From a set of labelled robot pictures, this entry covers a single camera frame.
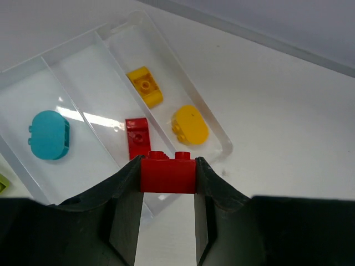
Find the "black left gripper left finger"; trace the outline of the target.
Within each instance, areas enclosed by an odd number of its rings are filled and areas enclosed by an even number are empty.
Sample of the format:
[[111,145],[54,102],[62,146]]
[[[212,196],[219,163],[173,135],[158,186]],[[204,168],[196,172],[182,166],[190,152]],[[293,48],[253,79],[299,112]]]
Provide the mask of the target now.
[[2,265],[133,265],[141,157],[59,205],[1,199]]

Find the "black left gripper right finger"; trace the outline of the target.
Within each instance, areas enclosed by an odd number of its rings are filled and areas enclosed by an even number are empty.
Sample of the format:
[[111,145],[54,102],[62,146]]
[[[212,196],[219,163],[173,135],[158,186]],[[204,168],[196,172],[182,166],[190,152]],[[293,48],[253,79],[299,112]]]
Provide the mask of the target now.
[[354,202],[247,197],[196,160],[198,265],[353,265]]

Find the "red flower lego brick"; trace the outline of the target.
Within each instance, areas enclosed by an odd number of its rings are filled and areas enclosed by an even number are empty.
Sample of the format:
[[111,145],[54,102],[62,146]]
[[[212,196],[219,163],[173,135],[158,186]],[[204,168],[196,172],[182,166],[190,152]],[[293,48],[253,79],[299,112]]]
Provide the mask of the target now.
[[196,160],[189,152],[169,158],[162,151],[150,151],[140,163],[140,191],[149,193],[196,193]]

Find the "red curved lego brick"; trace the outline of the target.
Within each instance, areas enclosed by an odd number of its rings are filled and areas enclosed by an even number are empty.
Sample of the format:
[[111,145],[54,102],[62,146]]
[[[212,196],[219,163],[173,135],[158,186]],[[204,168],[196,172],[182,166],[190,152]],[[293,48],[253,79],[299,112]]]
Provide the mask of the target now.
[[137,156],[147,156],[151,151],[149,125],[145,117],[126,119],[129,160]]

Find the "blue oval lego brick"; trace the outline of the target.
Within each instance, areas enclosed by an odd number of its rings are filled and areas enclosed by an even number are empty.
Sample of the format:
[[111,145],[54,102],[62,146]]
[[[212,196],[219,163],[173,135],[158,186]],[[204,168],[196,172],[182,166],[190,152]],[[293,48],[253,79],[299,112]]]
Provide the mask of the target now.
[[45,110],[38,113],[28,128],[28,145],[41,160],[58,160],[69,151],[70,124],[60,113]]

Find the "green lego brick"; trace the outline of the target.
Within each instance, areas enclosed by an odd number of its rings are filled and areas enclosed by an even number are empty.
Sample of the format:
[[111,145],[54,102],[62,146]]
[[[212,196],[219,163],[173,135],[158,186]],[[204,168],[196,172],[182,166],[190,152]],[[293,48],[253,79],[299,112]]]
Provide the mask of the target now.
[[10,185],[10,181],[4,175],[0,174],[0,194],[2,194]]

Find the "yellow curved lego brick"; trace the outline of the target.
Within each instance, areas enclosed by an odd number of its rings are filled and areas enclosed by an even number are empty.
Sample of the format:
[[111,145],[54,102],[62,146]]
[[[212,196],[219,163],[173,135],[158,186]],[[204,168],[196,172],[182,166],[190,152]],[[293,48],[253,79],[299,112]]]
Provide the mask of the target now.
[[209,137],[204,118],[192,105],[184,105],[173,114],[171,128],[178,141],[187,146],[202,145]]

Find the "yellow square lego brick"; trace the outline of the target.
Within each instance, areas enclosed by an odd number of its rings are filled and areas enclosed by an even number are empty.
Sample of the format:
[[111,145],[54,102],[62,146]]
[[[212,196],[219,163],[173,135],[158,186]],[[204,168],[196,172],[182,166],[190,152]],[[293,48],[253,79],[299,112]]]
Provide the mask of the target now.
[[148,108],[163,102],[163,94],[147,67],[142,66],[126,75]]

